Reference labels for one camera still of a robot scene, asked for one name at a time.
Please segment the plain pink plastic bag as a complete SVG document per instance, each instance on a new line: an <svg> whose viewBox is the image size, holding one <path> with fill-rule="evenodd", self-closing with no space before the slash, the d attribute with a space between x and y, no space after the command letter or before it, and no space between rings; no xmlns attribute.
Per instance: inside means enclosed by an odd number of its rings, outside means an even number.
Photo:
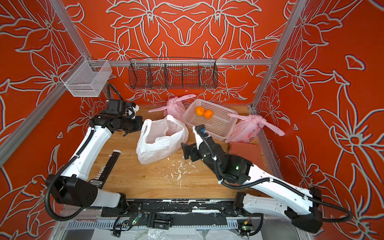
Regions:
<svg viewBox="0 0 384 240"><path fill-rule="evenodd" d="M183 101L193 99L194 97L196 97L195 94L184 95L182 97L174 97L169 99L164 107L152 109L148 112L163 112L164 117L171 115L175 119L182 121L183 115L186 111Z"/></svg>

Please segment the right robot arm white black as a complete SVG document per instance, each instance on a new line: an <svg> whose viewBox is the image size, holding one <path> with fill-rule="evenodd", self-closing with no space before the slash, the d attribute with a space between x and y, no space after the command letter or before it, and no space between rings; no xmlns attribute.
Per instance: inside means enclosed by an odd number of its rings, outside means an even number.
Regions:
<svg viewBox="0 0 384 240"><path fill-rule="evenodd" d="M201 160L218 179L218 183L239 191L235 201L249 214L277 215L286 218L298 229L317 233L324 223L342 223L353 218L351 211L326 203L317 188L303 189L290 185L252 162L227 154L212 138L192 145L181 144L184 159ZM255 189L274 199L270 206L257 202L255 197L241 193L242 189Z"/></svg>

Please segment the red plastic tool case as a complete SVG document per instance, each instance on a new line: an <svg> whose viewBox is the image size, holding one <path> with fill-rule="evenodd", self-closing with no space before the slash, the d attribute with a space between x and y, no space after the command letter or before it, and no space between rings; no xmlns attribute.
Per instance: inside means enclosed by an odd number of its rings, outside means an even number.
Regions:
<svg viewBox="0 0 384 240"><path fill-rule="evenodd" d="M229 154L237 155L249 160L261 169L264 168L261 149L258 145L231 142L229 143Z"/></svg>

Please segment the orange fruit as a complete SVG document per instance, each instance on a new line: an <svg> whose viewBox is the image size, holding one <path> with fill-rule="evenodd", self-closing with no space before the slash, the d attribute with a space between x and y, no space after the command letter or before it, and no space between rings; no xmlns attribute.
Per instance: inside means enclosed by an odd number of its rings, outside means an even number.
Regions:
<svg viewBox="0 0 384 240"><path fill-rule="evenodd" d="M205 110L204 112L204 117L208 120L211 119L213 115L214 115L214 112L212 110Z"/></svg>
<svg viewBox="0 0 384 240"><path fill-rule="evenodd" d="M198 107L196 107L196 109L195 109L195 114L196 114L197 116L201 117L201 116L204 115L205 111L206 111L206 110L205 110L203 107L198 106Z"/></svg>

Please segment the pink printed plastic bag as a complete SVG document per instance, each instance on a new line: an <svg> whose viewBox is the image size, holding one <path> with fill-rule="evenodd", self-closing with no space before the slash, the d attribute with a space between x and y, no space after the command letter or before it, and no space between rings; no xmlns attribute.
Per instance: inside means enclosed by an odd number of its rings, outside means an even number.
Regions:
<svg viewBox="0 0 384 240"><path fill-rule="evenodd" d="M284 136L285 132L273 124L270 124L266 119L260 115L241 116L229 114L230 117L239 119L240 121L235 125L231 135L225 140L225 143L238 142L249 143L251 142L263 129L267 127L278 136Z"/></svg>

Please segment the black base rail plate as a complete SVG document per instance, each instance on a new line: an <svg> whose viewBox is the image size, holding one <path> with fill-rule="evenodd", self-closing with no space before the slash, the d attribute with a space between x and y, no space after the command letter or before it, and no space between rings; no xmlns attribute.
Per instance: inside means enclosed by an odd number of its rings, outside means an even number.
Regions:
<svg viewBox="0 0 384 240"><path fill-rule="evenodd" d="M129 199L127 213L101 209L99 217L109 220L119 218L129 225L139 217L134 227L138 228L196 228L197 230L237 230L245 222L248 226L260 222L260 214L249 214L236 207L233 200L218 199Z"/></svg>

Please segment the white perforated plastic basket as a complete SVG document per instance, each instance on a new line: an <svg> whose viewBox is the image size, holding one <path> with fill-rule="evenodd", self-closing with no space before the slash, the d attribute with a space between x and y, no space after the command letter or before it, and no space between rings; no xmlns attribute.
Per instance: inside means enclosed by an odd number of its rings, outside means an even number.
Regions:
<svg viewBox="0 0 384 240"><path fill-rule="evenodd" d="M210 119L198 116L196 114L197 107L211 110L213 116ZM204 125L210 136L216 140L224 141L230 137L238 121L232 115L238 115L238 113L221 105L196 99L184 112L182 121L191 129L195 126Z"/></svg>

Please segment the white plastic bag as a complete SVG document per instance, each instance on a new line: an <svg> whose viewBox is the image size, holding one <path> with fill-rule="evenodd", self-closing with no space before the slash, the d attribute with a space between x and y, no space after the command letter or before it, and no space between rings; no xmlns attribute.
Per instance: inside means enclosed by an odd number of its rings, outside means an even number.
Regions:
<svg viewBox="0 0 384 240"><path fill-rule="evenodd" d="M188 137L187 126L171 115L156 121L146 119L136 148L138 160L142 165L162 160L180 149Z"/></svg>

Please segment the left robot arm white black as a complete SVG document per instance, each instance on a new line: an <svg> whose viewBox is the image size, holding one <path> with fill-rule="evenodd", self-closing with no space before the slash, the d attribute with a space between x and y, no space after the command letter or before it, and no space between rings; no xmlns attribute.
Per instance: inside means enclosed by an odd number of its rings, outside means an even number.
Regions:
<svg viewBox="0 0 384 240"><path fill-rule="evenodd" d="M46 179L45 210L55 221L69 221L89 207L103 208L116 217L129 214L125 194L105 191L88 182L91 168L112 134L138 132L144 124L143 118L137 115L139 106L126 102L121 96L111 99L111 91L118 93L108 83L107 108L89 119L87 133L70 160L56 174L50 174ZM52 200L58 204L78 207L78 210L72 215L62 217L53 210Z"/></svg>

